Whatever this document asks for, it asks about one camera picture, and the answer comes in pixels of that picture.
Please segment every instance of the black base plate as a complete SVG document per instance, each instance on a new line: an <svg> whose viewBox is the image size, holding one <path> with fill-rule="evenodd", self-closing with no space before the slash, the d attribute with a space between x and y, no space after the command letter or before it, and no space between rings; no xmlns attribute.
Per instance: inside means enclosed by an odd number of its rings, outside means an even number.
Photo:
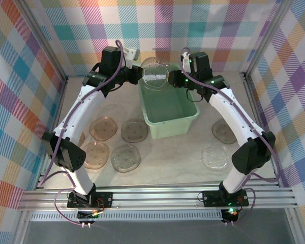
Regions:
<svg viewBox="0 0 305 244"><path fill-rule="evenodd" d="M203 205L205 207L246 207L249 206L249 200L246 191L240 190L230 199L224 199L220 190L218 191L203 191Z"/></svg>
<svg viewBox="0 0 305 244"><path fill-rule="evenodd" d="M76 198L74 193L69 194L69 199ZM91 194L91 205L81 204L79 201L68 201L67 208L111 208L113 202L112 192L93 192Z"/></svg>

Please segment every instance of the white table surface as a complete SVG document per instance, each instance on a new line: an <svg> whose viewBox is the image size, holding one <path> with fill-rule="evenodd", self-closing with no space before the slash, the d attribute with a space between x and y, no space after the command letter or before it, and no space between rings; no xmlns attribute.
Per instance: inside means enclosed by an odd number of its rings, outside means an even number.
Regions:
<svg viewBox="0 0 305 244"><path fill-rule="evenodd" d="M236 72L218 73L229 82L233 92L242 107L252 117L252 110L242 83ZM83 78L76 77L69 80L67 91L61 111L60 120L65 117L74 103L82 86ZM181 184L192 182L221 181L226 174L214 174L203 165L201 160L202 149L208 145L216 145L213 153L219 155L219 160L224 158L224 151L231 155L239 148L237 142L232 145L224 145L216 139L211 127L221 119L220 114L205 100L198 103L199 117L193 121L187 134L163 139L153 140L150 133L148 137L139 143L133 143L141 155L139 167L128 173L119 173L112 167L110 158L106 165L99 170L87 170L89 177L97 187L102 186L126 186L147 184ZM103 142L108 145L111 152L118 146L126 144L121 138L121 126L123 122L131 118L143 119L141 102L139 100L138 87L125 83L122 88L110 93L104 103L93 113L86 125L84 134L86 140L82 148L94 139L89 134L90 123L98 117L110 116L118 126L116 134ZM53 165L51 173L59 168ZM267 162L258 173L263 177L274 177L272 164ZM71 187L68 178L56 175L45 183L45 189L63 189Z"/></svg>

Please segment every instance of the checkered pattern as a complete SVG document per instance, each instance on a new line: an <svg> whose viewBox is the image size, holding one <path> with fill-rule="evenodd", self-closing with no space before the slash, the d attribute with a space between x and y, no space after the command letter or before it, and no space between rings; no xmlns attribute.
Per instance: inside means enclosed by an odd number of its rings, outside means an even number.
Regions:
<svg viewBox="0 0 305 244"><path fill-rule="evenodd" d="M44 155L62 83L12 0L0 0L0 243Z"/></svg>
<svg viewBox="0 0 305 244"><path fill-rule="evenodd" d="M86 75L102 49L120 39L147 57L178 62L185 47L208 53L214 71L243 69L278 0L56 0L34 15L69 75ZM270 15L267 22L264 15ZM43 24L43 15L48 20Z"/></svg>
<svg viewBox="0 0 305 244"><path fill-rule="evenodd" d="M286 186L305 222L305 0L295 0L252 75L263 123L276 134Z"/></svg>

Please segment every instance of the green plastic tub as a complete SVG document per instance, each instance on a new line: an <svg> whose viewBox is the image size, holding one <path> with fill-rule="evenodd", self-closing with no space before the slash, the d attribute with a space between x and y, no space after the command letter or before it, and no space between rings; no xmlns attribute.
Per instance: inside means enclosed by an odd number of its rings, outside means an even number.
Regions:
<svg viewBox="0 0 305 244"><path fill-rule="evenodd" d="M168 87L153 91L139 85L144 120L153 139L185 134L200 113L197 103L187 99L186 89Z"/></svg>

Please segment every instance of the plaid wall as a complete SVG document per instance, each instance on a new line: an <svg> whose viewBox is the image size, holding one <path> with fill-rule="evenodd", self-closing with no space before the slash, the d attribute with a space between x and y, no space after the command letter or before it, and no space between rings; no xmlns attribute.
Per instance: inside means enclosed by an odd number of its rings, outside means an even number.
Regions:
<svg viewBox="0 0 305 244"><path fill-rule="evenodd" d="M13 1L0 0L0 243L34 183L62 86Z"/></svg>
<svg viewBox="0 0 305 244"><path fill-rule="evenodd" d="M243 70L280 0L27 0L69 75L85 75L121 39L177 62L188 46L214 71Z"/></svg>
<svg viewBox="0 0 305 244"><path fill-rule="evenodd" d="M305 222L305 0L295 0L252 75L263 123L277 138L283 180Z"/></svg>

